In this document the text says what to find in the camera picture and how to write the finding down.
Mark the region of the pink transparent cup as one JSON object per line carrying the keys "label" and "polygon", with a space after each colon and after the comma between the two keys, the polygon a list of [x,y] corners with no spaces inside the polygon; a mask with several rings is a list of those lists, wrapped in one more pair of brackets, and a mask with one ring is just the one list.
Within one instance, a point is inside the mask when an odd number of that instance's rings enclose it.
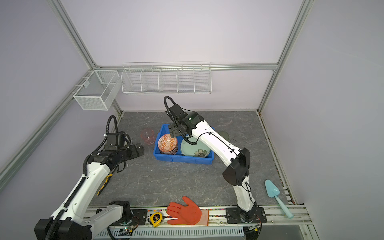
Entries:
{"label": "pink transparent cup", "polygon": [[147,145],[152,145],[155,142],[155,133],[152,129],[147,128],[141,130],[141,138]]}

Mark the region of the mint green flower plate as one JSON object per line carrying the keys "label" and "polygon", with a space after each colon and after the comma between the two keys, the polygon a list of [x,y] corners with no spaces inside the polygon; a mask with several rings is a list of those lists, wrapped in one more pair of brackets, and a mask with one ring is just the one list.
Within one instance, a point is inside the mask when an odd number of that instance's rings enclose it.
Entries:
{"label": "mint green flower plate", "polygon": [[187,143],[185,140],[181,142],[181,153],[187,157],[198,157],[198,158],[206,158],[211,149],[205,145],[201,140],[197,140],[197,138],[190,138],[190,142],[196,143],[195,145],[191,145]]}

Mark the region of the purple striped bowl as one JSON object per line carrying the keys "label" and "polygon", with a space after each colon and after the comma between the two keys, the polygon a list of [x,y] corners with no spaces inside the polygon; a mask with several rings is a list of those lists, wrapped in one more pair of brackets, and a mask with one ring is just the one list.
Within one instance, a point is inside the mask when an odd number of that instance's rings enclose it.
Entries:
{"label": "purple striped bowl", "polygon": [[169,152],[160,151],[160,153],[163,154],[163,155],[175,155],[177,152],[178,152],[178,148],[175,148],[175,149],[173,149],[172,151],[169,151]]}

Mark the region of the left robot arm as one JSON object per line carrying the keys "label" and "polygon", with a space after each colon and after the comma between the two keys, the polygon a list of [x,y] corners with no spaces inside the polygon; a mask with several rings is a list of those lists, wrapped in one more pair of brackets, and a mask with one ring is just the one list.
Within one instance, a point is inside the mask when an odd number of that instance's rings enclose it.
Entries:
{"label": "left robot arm", "polygon": [[112,201],[85,219],[94,195],[100,194],[115,173],[122,172],[127,161],[143,156],[144,148],[133,145],[131,138],[119,131],[117,118],[111,115],[102,143],[83,162],[83,174],[64,202],[48,219],[41,219],[34,228],[39,240],[92,240],[113,223],[131,224],[137,216],[128,201]]}

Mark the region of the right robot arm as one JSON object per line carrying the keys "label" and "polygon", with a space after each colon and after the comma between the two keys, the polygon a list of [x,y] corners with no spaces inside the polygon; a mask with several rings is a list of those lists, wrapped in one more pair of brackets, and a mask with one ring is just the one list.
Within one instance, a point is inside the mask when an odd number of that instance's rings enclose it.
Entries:
{"label": "right robot arm", "polygon": [[180,136],[190,145],[204,143],[225,164],[223,178],[233,186],[237,197],[234,220],[241,223],[252,223],[256,220],[261,224],[266,223],[265,211],[254,200],[249,184],[250,151],[229,143],[200,114],[194,111],[187,113],[171,97],[164,97],[164,105],[166,114],[173,122],[170,126],[172,137]]}

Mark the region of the blue plastic bin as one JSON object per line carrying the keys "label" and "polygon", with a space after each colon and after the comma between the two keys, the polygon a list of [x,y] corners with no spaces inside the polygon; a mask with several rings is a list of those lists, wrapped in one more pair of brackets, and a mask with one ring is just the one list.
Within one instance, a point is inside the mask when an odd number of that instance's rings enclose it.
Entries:
{"label": "blue plastic bin", "polygon": [[158,147],[158,141],[161,136],[165,134],[169,134],[169,124],[163,124],[160,128],[160,131],[157,135],[156,141],[155,141],[155,148],[153,150],[153,155],[154,157],[159,160],[159,161],[166,161],[166,162],[178,162],[178,163],[189,163],[189,164],[202,164],[202,165],[211,165],[215,153],[213,151],[210,151],[209,154],[205,158],[201,157],[189,157],[189,156],[184,156],[181,152],[181,142],[182,142],[182,137],[177,137],[178,140],[178,151],[176,152],[175,155],[165,155],[160,152],[160,149]]}

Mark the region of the green transparent cup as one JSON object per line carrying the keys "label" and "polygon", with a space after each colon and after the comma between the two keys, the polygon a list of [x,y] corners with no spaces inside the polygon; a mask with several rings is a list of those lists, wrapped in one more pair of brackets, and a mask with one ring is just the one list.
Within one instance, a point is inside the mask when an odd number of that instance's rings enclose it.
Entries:
{"label": "green transparent cup", "polygon": [[229,135],[227,132],[225,132],[225,131],[220,131],[220,132],[218,132],[218,134],[219,134],[222,138],[224,138],[226,141],[229,141],[229,139],[230,139],[230,135]]}

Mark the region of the yellow tape measure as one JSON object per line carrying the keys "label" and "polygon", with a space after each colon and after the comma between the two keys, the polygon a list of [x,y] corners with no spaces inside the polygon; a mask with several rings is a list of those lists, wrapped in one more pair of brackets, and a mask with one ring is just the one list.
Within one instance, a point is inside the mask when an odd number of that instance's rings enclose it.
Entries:
{"label": "yellow tape measure", "polygon": [[154,212],[153,214],[150,214],[148,221],[154,228],[156,228],[163,221],[163,214],[159,211]]}

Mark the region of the red rubber glove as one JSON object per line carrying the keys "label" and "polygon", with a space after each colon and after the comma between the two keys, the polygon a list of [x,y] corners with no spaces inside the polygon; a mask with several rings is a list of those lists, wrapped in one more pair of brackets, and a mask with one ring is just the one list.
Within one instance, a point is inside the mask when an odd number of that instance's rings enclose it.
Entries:
{"label": "red rubber glove", "polygon": [[209,210],[201,210],[189,197],[184,196],[185,205],[171,202],[167,206],[167,214],[171,217],[167,220],[169,225],[208,226]]}

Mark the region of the light blue spatula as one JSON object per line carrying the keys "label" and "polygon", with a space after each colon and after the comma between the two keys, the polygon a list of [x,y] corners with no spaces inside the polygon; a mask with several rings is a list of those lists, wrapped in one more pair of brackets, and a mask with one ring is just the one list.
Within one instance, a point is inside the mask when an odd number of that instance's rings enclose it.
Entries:
{"label": "light blue spatula", "polygon": [[279,204],[279,206],[281,207],[282,211],[285,213],[287,218],[293,219],[294,215],[279,198],[280,190],[277,188],[277,186],[271,180],[265,180],[265,187],[266,187],[267,195],[270,198],[273,198],[277,201],[277,203]]}

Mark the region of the yellow handled pliers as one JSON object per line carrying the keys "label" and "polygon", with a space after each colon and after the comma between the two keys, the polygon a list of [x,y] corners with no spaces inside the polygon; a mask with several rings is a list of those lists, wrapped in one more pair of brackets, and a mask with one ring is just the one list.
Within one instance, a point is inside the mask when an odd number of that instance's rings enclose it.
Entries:
{"label": "yellow handled pliers", "polygon": [[97,196],[99,196],[99,195],[104,191],[104,189],[107,187],[107,185],[108,185],[109,182],[111,181],[111,178],[113,177],[113,175],[114,175],[114,174],[111,173],[111,174],[109,174],[109,175],[106,177],[106,179],[105,179],[103,185],[100,187],[99,191],[97,192]]}

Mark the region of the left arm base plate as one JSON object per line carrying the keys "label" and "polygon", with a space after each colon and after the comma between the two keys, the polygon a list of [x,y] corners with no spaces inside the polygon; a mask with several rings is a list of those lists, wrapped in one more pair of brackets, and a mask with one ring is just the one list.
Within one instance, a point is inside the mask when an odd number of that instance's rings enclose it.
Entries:
{"label": "left arm base plate", "polygon": [[124,213],[119,220],[121,226],[143,226],[147,222],[147,209],[133,209],[130,213]]}

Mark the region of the aluminium frame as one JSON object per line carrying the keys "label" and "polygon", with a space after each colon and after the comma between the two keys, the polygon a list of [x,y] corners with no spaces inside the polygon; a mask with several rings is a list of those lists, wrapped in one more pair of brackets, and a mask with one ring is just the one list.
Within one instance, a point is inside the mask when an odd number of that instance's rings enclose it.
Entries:
{"label": "aluminium frame", "polygon": [[[280,181],[257,110],[302,1],[61,1],[76,37],[47,1],[1,1],[1,166],[77,90],[89,70],[128,64],[219,64],[208,94],[172,94],[182,107],[251,151],[250,185],[272,205],[264,180]],[[107,119],[135,142],[170,120],[164,94],[118,92],[109,111],[69,108],[1,191],[1,239],[35,239],[34,227],[64,203]]]}

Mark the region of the white vented rail cover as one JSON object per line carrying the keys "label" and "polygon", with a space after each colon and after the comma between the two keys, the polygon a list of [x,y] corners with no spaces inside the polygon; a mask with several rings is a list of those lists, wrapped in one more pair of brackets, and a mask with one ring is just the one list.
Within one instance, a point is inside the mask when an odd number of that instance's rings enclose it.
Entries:
{"label": "white vented rail cover", "polygon": [[173,239],[200,239],[219,237],[244,237],[242,227],[175,227],[175,228],[137,228],[129,232],[125,228],[111,230],[112,237],[116,240],[173,240]]}

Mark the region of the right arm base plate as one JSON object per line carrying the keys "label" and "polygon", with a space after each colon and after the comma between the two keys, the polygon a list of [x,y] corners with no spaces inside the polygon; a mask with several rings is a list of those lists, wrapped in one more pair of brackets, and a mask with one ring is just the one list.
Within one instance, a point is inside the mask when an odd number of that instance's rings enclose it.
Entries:
{"label": "right arm base plate", "polygon": [[228,224],[265,224],[267,217],[264,208],[254,206],[246,212],[239,207],[226,208],[225,217]]}

